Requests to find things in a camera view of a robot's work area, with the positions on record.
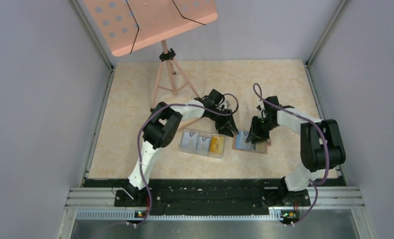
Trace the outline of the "silver credit card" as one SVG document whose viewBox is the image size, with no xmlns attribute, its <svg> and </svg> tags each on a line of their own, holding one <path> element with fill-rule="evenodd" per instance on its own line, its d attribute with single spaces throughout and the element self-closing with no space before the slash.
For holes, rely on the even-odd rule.
<svg viewBox="0 0 394 239">
<path fill-rule="evenodd" d="M 246 142 L 248 135 L 249 135 L 248 131 L 240 130 L 240 133 L 236 135 L 236 142 L 235 142 L 236 149 L 241 149 L 241 150 L 251 149 L 251 143 Z"/>
</svg>

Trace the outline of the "clear plastic card box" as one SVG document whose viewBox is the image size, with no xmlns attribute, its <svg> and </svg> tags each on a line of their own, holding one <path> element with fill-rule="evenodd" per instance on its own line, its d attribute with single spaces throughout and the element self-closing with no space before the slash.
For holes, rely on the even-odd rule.
<svg viewBox="0 0 394 239">
<path fill-rule="evenodd" d="M 226 136 L 222 134 L 187 129 L 182 131 L 179 144 L 181 152 L 221 159 L 224 155 Z"/>
</svg>

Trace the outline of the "brown leather card holder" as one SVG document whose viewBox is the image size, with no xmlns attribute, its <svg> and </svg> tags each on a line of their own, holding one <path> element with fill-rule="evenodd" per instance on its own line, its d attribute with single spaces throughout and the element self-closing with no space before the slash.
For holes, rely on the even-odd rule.
<svg viewBox="0 0 394 239">
<path fill-rule="evenodd" d="M 246 142 L 248 136 L 248 131 L 240 130 L 240 133 L 236 134 L 233 138 L 232 149 L 259 154 L 267 154 L 268 147 L 271 146 L 270 140 L 258 143 L 252 143 L 251 141 Z"/>
</svg>

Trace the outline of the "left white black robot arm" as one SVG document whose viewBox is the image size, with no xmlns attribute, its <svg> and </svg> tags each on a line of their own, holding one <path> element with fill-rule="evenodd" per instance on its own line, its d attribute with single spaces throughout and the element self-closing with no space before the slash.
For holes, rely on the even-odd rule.
<svg viewBox="0 0 394 239">
<path fill-rule="evenodd" d="M 232 137 L 239 133 L 233 117 L 238 110 L 231 109 L 225 95 L 215 89 L 186 103 L 159 102 L 150 111 L 150 116 L 138 131 L 138 160 L 124 187 L 126 199 L 134 206 L 144 202 L 143 189 L 148 186 L 159 151 L 170 145 L 182 122 L 208 118 L 220 134 Z"/>
</svg>

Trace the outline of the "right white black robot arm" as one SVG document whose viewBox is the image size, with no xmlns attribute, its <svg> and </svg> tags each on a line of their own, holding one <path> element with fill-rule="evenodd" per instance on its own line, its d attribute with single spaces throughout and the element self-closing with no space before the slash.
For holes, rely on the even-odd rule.
<svg viewBox="0 0 394 239">
<path fill-rule="evenodd" d="M 329 171 L 345 162 L 345 149 L 334 119 L 316 119 L 292 106 L 282 106 L 276 96 L 261 99 L 257 109 L 260 113 L 252 118 L 247 142 L 265 142 L 279 126 L 300 137 L 301 162 L 283 177 L 284 187 L 277 192 L 282 204 L 291 205 L 298 198 L 297 191 L 305 190 L 310 184 L 323 184 Z"/>
</svg>

